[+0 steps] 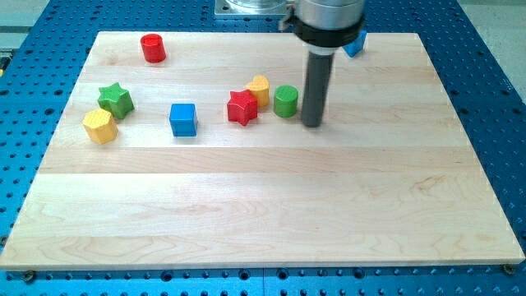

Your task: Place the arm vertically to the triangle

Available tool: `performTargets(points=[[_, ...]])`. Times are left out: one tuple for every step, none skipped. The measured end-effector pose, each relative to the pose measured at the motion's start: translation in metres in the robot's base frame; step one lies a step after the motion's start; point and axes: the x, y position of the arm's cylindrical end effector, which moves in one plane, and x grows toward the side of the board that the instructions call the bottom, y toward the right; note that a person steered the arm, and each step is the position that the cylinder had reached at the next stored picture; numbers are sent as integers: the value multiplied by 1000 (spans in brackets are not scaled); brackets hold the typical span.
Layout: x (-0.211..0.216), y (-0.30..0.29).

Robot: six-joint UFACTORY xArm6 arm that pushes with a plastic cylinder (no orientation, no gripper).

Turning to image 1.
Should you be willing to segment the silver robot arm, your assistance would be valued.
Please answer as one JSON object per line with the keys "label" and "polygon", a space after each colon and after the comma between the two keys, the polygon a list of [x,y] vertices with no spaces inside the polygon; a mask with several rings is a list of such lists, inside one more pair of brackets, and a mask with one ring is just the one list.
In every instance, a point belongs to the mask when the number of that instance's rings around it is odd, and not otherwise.
{"label": "silver robot arm", "polygon": [[358,38],[365,22],[365,0],[297,0],[279,21],[290,26],[310,53],[329,56]]}

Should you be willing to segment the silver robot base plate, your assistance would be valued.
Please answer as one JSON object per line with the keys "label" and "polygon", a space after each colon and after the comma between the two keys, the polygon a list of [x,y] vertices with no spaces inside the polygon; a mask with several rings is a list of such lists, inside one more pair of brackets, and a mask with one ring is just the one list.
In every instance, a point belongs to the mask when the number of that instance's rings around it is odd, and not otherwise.
{"label": "silver robot base plate", "polygon": [[215,0],[215,15],[270,16],[283,15],[294,0]]}

